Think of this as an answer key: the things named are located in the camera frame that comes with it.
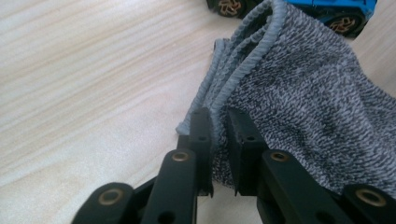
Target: light wood surface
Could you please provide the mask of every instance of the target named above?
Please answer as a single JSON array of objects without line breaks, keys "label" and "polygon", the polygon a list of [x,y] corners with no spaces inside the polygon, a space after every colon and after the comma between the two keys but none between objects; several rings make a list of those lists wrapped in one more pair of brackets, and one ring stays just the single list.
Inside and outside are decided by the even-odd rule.
[{"label": "light wood surface", "polygon": [[[396,96],[396,2],[351,41]],[[0,223],[69,223],[108,182],[154,177],[211,61],[240,20],[205,0],[2,1]],[[198,223],[260,223],[254,198],[216,185]]]}]

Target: toy car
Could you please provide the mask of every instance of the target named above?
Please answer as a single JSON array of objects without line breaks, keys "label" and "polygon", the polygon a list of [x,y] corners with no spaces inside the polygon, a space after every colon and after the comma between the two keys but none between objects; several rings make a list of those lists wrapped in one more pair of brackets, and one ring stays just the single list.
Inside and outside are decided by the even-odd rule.
[{"label": "toy car", "polygon": [[[337,34],[355,37],[373,16],[376,0],[285,0]],[[224,17],[244,18],[262,0],[206,0]]]}]

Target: black plastic part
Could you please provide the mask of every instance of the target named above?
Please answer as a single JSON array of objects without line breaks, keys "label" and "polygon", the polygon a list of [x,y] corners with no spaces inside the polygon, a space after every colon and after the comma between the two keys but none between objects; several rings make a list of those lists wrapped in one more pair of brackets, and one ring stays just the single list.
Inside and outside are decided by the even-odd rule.
[{"label": "black plastic part", "polygon": [[190,147],[190,137],[188,135],[180,135],[177,139],[176,149],[183,149]]},{"label": "black plastic part", "polygon": [[[189,136],[189,149],[197,156],[198,195],[213,197],[212,184],[212,153],[209,110],[205,107],[195,110],[191,114],[191,128]],[[185,145],[186,137],[181,136],[177,144]]]},{"label": "black plastic part", "polygon": [[355,223],[395,223],[396,201],[386,192],[363,184],[344,187],[341,206]]},{"label": "black plastic part", "polygon": [[151,194],[152,188],[154,187],[156,177],[150,179],[148,182],[141,185],[139,188],[134,190],[132,197],[134,208],[137,211],[137,222],[140,223],[143,214],[145,213],[146,205],[149,201],[149,195]]},{"label": "black plastic part", "polygon": [[268,146],[250,116],[235,108],[228,111],[227,136],[235,194],[256,196],[259,164]]},{"label": "black plastic part", "polygon": [[121,224],[136,223],[137,210],[133,205],[132,187],[121,183],[110,183],[91,194],[78,210],[73,224]]},{"label": "black plastic part", "polygon": [[207,2],[207,7],[209,7],[210,9],[212,9],[215,6],[214,0],[206,0],[206,2]]},{"label": "black plastic part", "polygon": [[177,149],[167,153],[140,223],[195,223],[195,173],[196,158],[193,151]]},{"label": "black plastic part", "polygon": [[257,210],[259,211],[262,223],[284,224],[285,218],[280,213],[280,209],[274,202],[267,202],[257,197]]},{"label": "black plastic part", "polygon": [[261,172],[286,223],[353,223],[289,152],[264,151]]}]

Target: gray sock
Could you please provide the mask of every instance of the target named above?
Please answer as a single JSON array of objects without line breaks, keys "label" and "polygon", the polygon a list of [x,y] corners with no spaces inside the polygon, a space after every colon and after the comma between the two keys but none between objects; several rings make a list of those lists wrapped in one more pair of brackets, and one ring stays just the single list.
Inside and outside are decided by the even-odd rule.
[{"label": "gray sock", "polygon": [[396,100],[361,71],[341,36],[282,0],[265,0],[213,62],[191,112],[208,107],[214,178],[231,186],[225,111],[249,113],[269,148],[287,150],[327,189],[365,183],[396,198]]}]

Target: gray fabric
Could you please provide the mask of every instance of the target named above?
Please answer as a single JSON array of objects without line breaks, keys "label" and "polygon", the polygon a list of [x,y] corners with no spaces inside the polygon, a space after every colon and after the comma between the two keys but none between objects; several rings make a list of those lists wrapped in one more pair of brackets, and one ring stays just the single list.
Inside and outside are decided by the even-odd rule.
[{"label": "gray fabric", "polygon": [[341,36],[282,0],[262,2],[230,40],[217,40],[178,133],[188,134],[201,106],[213,122],[214,178],[224,185],[232,185],[225,111],[236,107],[321,186],[339,193],[365,183],[396,198],[396,100],[363,74]]}]

